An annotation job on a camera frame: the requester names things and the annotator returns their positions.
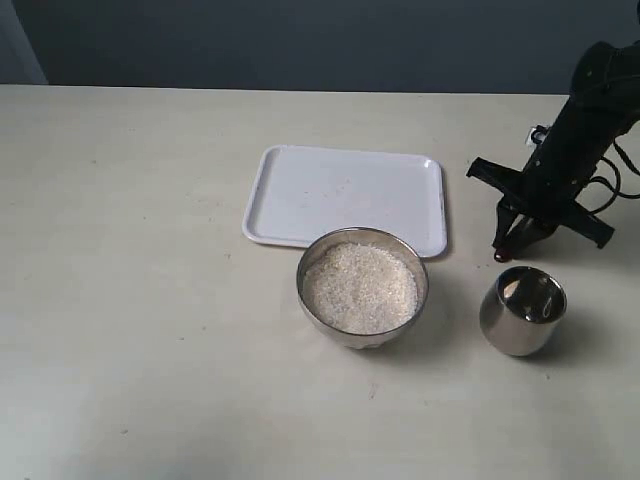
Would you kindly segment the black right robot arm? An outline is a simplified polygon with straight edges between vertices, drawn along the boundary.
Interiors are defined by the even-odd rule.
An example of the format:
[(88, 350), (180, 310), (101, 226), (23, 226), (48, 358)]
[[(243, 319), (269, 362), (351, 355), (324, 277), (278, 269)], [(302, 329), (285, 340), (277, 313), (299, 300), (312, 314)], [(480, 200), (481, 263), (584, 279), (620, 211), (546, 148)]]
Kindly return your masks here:
[(564, 226), (604, 247), (614, 229), (577, 201), (617, 138), (639, 120), (639, 46), (591, 46), (578, 62), (556, 120), (537, 126), (520, 171), (476, 158), (468, 176), (502, 193), (496, 206), (494, 258), (507, 262)]

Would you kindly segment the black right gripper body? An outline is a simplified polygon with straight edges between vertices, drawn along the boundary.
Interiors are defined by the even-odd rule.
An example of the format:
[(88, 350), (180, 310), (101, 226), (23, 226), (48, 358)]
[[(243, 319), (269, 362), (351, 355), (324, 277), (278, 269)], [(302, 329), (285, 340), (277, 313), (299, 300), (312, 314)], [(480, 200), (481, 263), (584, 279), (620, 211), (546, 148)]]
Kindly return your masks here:
[(576, 201), (614, 140), (614, 114), (565, 107), (525, 167), (514, 170), (476, 158), (467, 175), (502, 192), (523, 217), (564, 226), (602, 248), (614, 229)]

